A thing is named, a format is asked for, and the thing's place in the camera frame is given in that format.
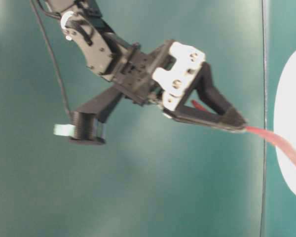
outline vertical edge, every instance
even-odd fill
[[[262,1],[262,30],[263,30],[263,78],[264,78],[264,128],[267,129],[268,116],[268,23],[269,23],[269,2],[270,0]],[[264,230],[264,215],[265,215],[265,188],[266,188],[266,148],[267,143],[264,141],[263,151],[263,187],[262,187],[262,208],[261,208],[261,224],[260,237],[263,237]]]

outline wire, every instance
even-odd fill
[[[46,15],[46,16],[49,16],[49,17],[52,17],[52,18],[55,18],[55,19],[58,19],[60,20],[61,19],[61,15],[57,12],[47,12],[45,11],[43,5],[41,4],[40,0],[36,0],[36,2],[38,3],[41,11]]]
[[[63,79],[62,79],[61,74],[60,74],[60,70],[59,70],[59,66],[58,66],[55,54],[54,54],[53,49],[51,47],[50,41],[49,41],[49,39],[47,37],[46,30],[44,28],[43,22],[42,22],[39,14],[38,14],[37,8],[36,8],[33,0],[30,0],[30,2],[31,2],[31,5],[32,5],[33,12],[35,13],[35,16],[37,18],[39,28],[40,28],[40,30],[41,30],[41,32],[43,34],[43,38],[45,40],[48,52],[49,52],[50,57],[51,57],[51,59],[53,61],[53,65],[54,65],[55,72],[56,72],[56,77],[57,77],[57,82],[58,82],[58,84],[60,86],[60,90],[61,90],[61,94],[62,94],[62,98],[63,98],[65,112],[68,115],[68,117],[70,118],[70,120],[72,121],[72,113],[71,113],[71,111],[69,109],[68,98],[67,98],[64,82],[63,82]]]

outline green wall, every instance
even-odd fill
[[[263,127],[260,0],[98,4],[113,29],[144,52],[171,38],[204,51],[216,86]],[[107,88],[57,23],[44,23],[72,108]],[[109,119],[106,146],[54,136],[53,125],[67,122],[29,1],[0,0],[0,237],[259,236],[258,137],[175,123],[157,107],[129,101]]]
[[[289,57],[296,51],[296,0],[265,0],[267,127],[273,129],[277,85]],[[275,149],[268,145],[263,215],[264,237],[296,237],[296,196],[280,171]]]

